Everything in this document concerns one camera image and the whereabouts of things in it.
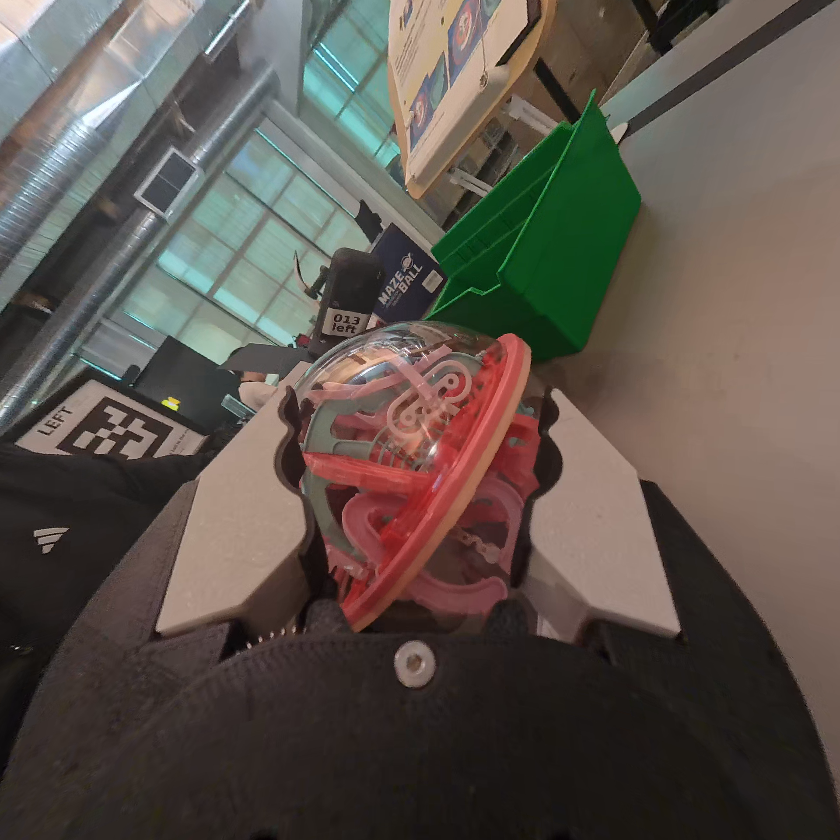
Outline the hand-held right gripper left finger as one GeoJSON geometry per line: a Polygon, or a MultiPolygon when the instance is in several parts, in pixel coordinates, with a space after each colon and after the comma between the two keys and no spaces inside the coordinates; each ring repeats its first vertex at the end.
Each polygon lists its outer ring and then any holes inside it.
{"type": "Polygon", "coordinates": [[[323,586],[323,540],[301,494],[292,387],[278,389],[196,481],[155,630],[236,623],[249,642],[302,630],[323,586]]]}

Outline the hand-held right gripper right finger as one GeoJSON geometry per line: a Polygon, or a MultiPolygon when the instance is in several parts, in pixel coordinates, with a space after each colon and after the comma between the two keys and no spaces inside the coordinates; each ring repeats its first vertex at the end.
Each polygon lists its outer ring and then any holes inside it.
{"type": "Polygon", "coordinates": [[[674,638],[681,626],[636,469],[562,393],[550,440],[560,477],[537,499],[522,585],[535,633],[567,644],[593,621],[674,638]]]}

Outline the clear maze ball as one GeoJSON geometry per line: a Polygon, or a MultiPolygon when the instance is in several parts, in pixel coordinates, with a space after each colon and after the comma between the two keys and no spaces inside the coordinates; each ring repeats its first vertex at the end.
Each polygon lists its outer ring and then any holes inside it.
{"type": "Polygon", "coordinates": [[[299,487],[354,631],[411,611],[456,627],[522,583],[547,431],[524,339],[397,323],[323,355],[296,396],[299,487]]]}

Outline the person's left forearm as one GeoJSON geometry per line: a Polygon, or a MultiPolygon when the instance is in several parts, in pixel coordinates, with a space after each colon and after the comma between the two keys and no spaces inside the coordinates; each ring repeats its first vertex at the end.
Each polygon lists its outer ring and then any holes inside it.
{"type": "Polygon", "coordinates": [[[63,525],[82,516],[162,510],[215,458],[196,455],[120,459],[104,455],[42,454],[2,444],[2,527],[63,525]]]}

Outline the blue cardboard box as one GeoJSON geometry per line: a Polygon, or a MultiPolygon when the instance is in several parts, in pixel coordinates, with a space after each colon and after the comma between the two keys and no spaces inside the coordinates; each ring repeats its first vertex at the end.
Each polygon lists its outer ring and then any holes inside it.
{"type": "Polygon", "coordinates": [[[376,239],[372,254],[382,261],[385,278],[368,329],[424,320],[447,281],[438,262],[394,224],[376,239]]]}

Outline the dark grey panel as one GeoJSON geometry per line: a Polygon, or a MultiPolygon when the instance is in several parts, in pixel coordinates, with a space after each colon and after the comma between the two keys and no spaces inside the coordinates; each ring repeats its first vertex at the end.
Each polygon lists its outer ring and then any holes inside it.
{"type": "Polygon", "coordinates": [[[306,350],[251,343],[232,352],[218,369],[237,374],[251,372],[266,375],[288,375],[298,364],[312,363],[306,350]]]}

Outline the white easel legs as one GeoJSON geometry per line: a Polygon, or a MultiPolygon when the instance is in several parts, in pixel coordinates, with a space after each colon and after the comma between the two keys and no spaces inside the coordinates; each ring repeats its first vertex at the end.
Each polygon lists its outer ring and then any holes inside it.
{"type": "Polygon", "coordinates": [[[514,121],[523,121],[526,101],[514,94],[490,118],[467,152],[448,170],[450,183],[478,197],[487,196],[523,159],[526,151],[510,131],[514,121]]]}

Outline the black monitor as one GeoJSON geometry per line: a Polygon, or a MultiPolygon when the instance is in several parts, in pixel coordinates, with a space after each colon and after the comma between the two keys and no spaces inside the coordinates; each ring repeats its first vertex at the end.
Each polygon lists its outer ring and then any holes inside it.
{"type": "Polygon", "coordinates": [[[233,372],[168,337],[133,381],[134,390],[166,413],[176,413],[204,434],[237,423],[223,405],[238,398],[239,379],[233,372]]]}

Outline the green plastic bin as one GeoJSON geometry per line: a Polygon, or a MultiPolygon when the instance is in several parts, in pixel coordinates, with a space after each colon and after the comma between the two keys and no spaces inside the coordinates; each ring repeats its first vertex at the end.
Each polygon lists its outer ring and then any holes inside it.
{"type": "Polygon", "coordinates": [[[433,247],[429,318],[515,333],[535,363],[581,352],[641,205],[593,91],[433,247]]]}

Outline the ceiling vent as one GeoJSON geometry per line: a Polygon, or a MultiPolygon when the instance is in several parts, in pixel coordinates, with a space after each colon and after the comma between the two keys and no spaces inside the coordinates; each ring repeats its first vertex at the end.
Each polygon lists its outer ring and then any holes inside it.
{"type": "Polygon", "coordinates": [[[134,191],[133,198],[168,222],[184,195],[202,175],[200,166],[171,146],[134,191]]]}

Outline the round silver duct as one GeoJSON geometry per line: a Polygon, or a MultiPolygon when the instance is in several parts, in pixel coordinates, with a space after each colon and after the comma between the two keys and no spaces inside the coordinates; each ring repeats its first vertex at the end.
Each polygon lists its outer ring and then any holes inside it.
{"type": "MultiPolygon", "coordinates": [[[[280,86],[264,60],[227,89],[182,153],[200,181],[234,140],[252,130],[280,86]]],[[[167,220],[135,199],[135,209],[81,273],[57,310],[24,346],[2,378],[2,431],[27,414],[33,400],[58,375],[66,357],[94,329],[108,305],[139,271],[141,256],[161,236],[167,220]]]]}

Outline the ribbed flexible duct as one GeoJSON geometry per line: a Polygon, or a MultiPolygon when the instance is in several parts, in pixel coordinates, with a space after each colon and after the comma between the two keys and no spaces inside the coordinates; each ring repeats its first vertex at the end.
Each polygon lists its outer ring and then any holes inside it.
{"type": "Polygon", "coordinates": [[[112,134],[111,120],[59,119],[29,140],[2,172],[1,271],[5,271],[112,134]]]}

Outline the rectangular silver duct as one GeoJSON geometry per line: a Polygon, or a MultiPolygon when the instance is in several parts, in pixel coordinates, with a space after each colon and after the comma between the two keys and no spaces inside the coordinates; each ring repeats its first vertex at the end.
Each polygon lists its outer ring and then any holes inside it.
{"type": "Polygon", "coordinates": [[[94,155],[184,140],[243,68],[298,61],[314,2],[2,2],[2,168],[138,86],[94,155]]]}

